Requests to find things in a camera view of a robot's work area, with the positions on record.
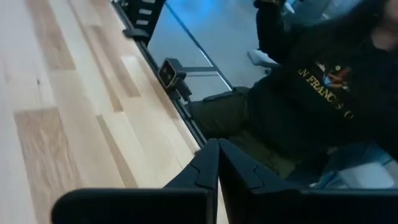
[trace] olive green pants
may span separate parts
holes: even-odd
[[[231,92],[193,102],[189,106],[193,119],[207,138],[226,138],[255,160],[286,178],[296,162],[282,158],[254,137],[249,126],[248,88],[238,87]]]

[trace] person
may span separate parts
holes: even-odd
[[[355,142],[397,158],[398,0],[286,31],[284,0],[257,0],[259,48],[282,66],[252,88],[189,104],[206,138],[226,138],[287,178],[305,161]]]

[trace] wooden floor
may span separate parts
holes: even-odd
[[[73,189],[162,187],[193,158],[122,27],[107,0],[1,1],[1,224],[49,223]]]

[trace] hoodie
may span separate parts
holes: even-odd
[[[375,48],[368,34],[311,50],[327,45],[316,37],[330,27],[286,31],[278,7],[255,6],[260,49],[282,64],[248,93],[249,119],[258,137],[298,161],[358,141],[376,141],[398,158],[397,57]]]

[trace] blue jeans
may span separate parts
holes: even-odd
[[[333,187],[333,185],[339,182],[337,173],[340,170],[370,162],[378,162],[384,165],[391,160],[392,157],[375,142],[351,144],[341,147],[330,156],[330,160],[316,187]]]

